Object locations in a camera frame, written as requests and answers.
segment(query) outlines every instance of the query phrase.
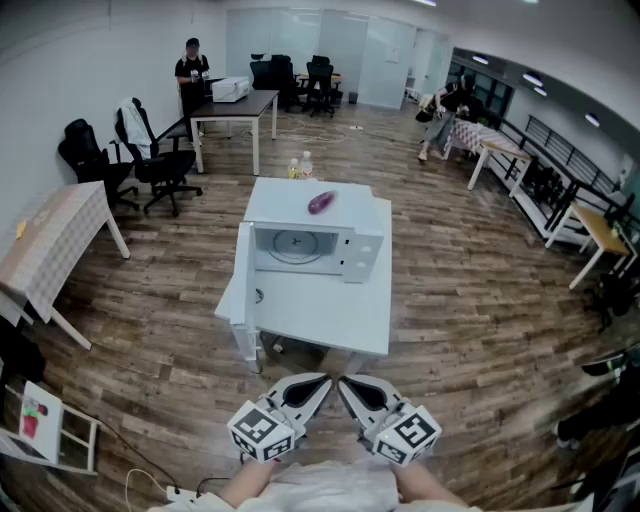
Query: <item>window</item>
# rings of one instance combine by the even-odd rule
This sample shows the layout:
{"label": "window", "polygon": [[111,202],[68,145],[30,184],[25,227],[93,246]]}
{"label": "window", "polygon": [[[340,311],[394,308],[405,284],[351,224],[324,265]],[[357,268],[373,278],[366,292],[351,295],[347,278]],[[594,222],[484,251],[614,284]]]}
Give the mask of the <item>window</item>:
{"label": "window", "polygon": [[447,83],[455,82],[463,75],[473,76],[475,78],[476,88],[473,96],[482,104],[485,110],[488,111],[487,113],[499,117],[504,116],[513,89],[498,80],[494,80],[490,76],[477,73],[473,69],[465,68],[462,64],[455,62],[452,62],[449,67]]}

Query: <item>table with checkered tablecloth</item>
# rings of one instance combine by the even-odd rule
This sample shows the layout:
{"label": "table with checkered tablecloth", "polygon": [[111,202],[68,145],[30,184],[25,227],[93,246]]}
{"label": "table with checkered tablecloth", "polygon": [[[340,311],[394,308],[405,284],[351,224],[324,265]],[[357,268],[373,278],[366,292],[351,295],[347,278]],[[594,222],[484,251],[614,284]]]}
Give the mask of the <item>table with checkered tablecloth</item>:
{"label": "table with checkered tablecloth", "polygon": [[531,157],[502,133],[492,130],[491,128],[487,128],[479,123],[471,123],[469,121],[456,119],[444,147],[445,158],[449,158],[449,152],[453,146],[454,137],[469,151],[476,154],[480,153],[480,158],[476,164],[476,168],[474,169],[473,175],[467,185],[467,189],[469,190],[473,189],[473,186],[476,184],[480,171],[491,153],[503,154],[509,158],[522,160],[525,163],[524,169],[519,173],[515,184],[511,188],[509,197],[513,197],[520,187],[520,183],[522,182],[524,175],[527,173],[529,164],[531,163]]}
{"label": "table with checkered tablecloth", "polygon": [[[16,226],[22,221],[26,227],[17,238]],[[42,320],[53,318],[87,349],[91,343],[55,310],[53,302],[105,222],[122,256],[128,258],[101,181],[70,185],[36,198],[0,237],[0,289],[29,300]]]}

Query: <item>plastic bottle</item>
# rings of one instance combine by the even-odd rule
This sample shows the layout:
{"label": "plastic bottle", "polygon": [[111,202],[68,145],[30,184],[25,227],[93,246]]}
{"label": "plastic bottle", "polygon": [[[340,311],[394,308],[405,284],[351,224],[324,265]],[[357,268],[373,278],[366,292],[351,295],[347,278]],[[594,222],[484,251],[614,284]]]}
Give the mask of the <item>plastic bottle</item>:
{"label": "plastic bottle", "polygon": [[300,179],[301,173],[300,173],[300,166],[298,165],[297,158],[291,159],[291,163],[289,164],[288,175],[290,180]]}
{"label": "plastic bottle", "polygon": [[300,170],[302,176],[306,179],[311,178],[313,174],[313,162],[311,162],[311,151],[305,151],[302,153],[302,162],[300,162]]}

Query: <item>person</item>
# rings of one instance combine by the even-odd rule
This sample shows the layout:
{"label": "person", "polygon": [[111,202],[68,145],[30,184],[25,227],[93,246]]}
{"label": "person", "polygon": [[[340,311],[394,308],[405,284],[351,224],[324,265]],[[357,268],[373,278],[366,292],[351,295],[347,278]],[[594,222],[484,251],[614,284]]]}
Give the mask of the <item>person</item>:
{"label": "person", "polygon": [[[480,512],[445,489],[418,461],[407,467],[361,460],[301,466],[254,460],[216,494],[192,502],[192,512]],[[154,507],[150,512],[179,508]]]}
{"label": "person", "polygon": [[189,142],[193,144],[191,121],[189,116],[205,102],[203,74],[209,71],[207,57],[200,55],[200,41],[192,37],[187,41],[185,53],[176,64],[176,79],[180,86],[182,98],[182,113],[189,135]]}
{"label": "person", "polygon": [[456,113],[460,105],[471,106],[472,92],[475,87],[475,78],[470,75],[463,76],[456,83],[447,84],[436,92],[433,102],[435,102],[436,112],[433,120],[427,129],[424,137],[422,151],[418,158],[426,162],[429,146],[434,144],[439,158],[444,158],[444,146],[449,138],[449,133],[453,128]]}
{"label": "person", "polygon": [[560,421],[553,433],[560,448],[577,450],[592,430],[632,423],[640,419],[640,349],[626,353],[620,382],[602,400]]}

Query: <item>man in black shirt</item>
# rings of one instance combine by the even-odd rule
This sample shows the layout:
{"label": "man in black shirt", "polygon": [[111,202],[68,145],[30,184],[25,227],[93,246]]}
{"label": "man in black shirt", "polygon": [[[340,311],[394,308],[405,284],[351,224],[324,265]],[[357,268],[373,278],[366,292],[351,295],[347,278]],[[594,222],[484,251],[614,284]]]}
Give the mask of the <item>man in black shirt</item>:
{"label": "man in black shirt", "polygon": [[431,143],[434,143],[438,150],[443,151],[449,138],[449,132],[453,128],[458,107],[461,104],[467,107],[471,106],[471,95],[475,85],[475,78],[463,76],[458,82],[447,84],[436,92],[433,100],[431,100],[435,102],[436,113],[424,136],[424,146],[418,155],[420,160],[423,162],[427,160],[427,151]]}
{"label": "man in black shirt", "polygon": [[189,141],[193,142],[189,115],[205,102],[202,74],[209,71],[209,63],[204,55],[199,55],[200,42],[192,37],[187,41],[185,54],[176,64],[176,79],[180,84],[182,113],[187,125]]}

